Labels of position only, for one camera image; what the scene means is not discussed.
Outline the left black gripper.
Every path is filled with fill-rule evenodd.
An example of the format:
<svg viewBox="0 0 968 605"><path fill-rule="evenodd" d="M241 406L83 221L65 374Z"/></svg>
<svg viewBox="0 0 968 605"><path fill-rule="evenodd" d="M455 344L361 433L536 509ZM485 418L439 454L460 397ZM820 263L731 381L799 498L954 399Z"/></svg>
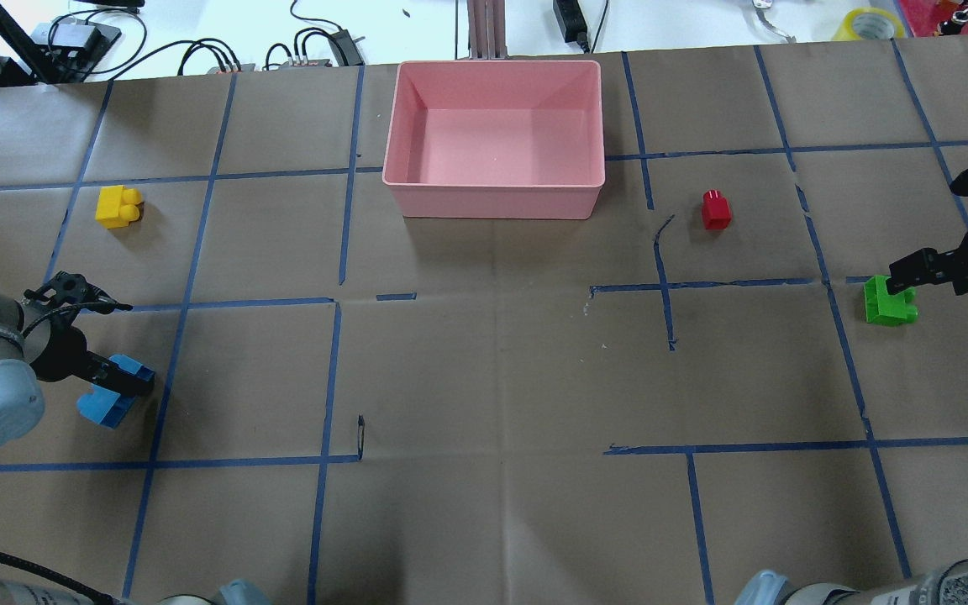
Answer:
<svg viewBox="0 0 968 605"><path fill-rule="evenodd" d="M153 391L156 371L124 354L107 357L88 351L85 334L73 326L78 314L109 315L130 311L81 273L58 271L37 290L24 291L22 338L35 375L47 382L77 376L120 396L146 396Z"/></svg>

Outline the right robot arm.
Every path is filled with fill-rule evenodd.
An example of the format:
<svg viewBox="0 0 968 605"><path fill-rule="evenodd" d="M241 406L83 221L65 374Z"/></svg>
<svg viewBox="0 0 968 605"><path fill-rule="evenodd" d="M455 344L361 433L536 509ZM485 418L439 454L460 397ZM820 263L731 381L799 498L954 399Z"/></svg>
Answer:
<svg viewBox="0 0 968 605"><path fill-rule="evenodd" d="M968 168L950 184L954 195L968 197ZM968 230L952 251L922 248L890 264L886 276L864 286L865 320L899 325L918 317L915 287L948 283L957 296L968 294ZM799 586L787 576L763 570L753 575L736 598L738 604L968 604L968 559L933 568L906 581L865 590L841 583Z"/></svg>

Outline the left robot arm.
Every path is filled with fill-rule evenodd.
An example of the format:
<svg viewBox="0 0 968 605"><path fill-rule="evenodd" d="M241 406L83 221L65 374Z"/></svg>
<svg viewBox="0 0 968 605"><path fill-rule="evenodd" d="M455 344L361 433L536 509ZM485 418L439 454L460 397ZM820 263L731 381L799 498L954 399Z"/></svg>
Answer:
<svg viewBox="0 0 968 605"><path fill-rule="evenodd" d="M0 447L27 435L45 410L43 383L76 376L91 384L77 408L114 429L137 399L151 394L156 374L124 354L100 356L74 325L84 311L110 314L129 305L80 273L61 271L14 299L0 294Z"/></svg>

